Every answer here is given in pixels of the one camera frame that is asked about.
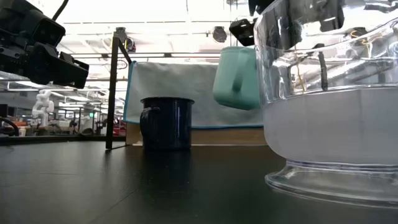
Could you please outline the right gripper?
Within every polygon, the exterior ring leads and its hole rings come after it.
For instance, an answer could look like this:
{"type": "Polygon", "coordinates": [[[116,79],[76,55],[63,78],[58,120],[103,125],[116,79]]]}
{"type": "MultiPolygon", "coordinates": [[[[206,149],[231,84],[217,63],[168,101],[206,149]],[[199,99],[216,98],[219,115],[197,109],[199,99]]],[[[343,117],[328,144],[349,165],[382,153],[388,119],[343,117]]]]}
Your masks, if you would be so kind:
{"type": "MultiPolygon", "coordinates": [[[[274,0],[249,0],[249,15],[253,16],[255,12],[261,14],[273,1],[274,0]]],[[[245,47],[252,46],[254,45],[254,24],[256,21],[256,18],[254,18],[252,22],[249,22],[247,19],[234,21],[229,26],[229,31],[241,45],[245,47]]]]}

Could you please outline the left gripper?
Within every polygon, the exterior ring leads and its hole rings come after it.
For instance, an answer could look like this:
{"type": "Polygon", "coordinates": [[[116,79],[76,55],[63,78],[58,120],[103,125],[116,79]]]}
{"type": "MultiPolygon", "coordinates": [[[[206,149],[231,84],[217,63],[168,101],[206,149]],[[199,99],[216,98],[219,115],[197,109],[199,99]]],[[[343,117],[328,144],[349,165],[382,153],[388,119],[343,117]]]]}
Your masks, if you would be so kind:
{"type": "Polygon", "coordinates": [[[65,35],[64,29],[35,31],[18,34],[1,30],[1,71],[28,78],[47,85],[84,88],[89,65],[70,54],[58,52],[56,46],[65,35]]]}

